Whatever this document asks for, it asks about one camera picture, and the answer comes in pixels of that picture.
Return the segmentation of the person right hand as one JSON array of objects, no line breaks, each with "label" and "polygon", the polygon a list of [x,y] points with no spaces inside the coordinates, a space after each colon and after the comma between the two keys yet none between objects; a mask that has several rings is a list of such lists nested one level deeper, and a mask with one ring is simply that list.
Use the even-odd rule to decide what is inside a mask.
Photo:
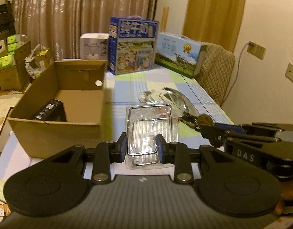
[{"label": "person right hand", "polygon": [[285,201],[293,201],[293,180],[281,183],[281,197],[274,210],[275,215],[284,213]]}]

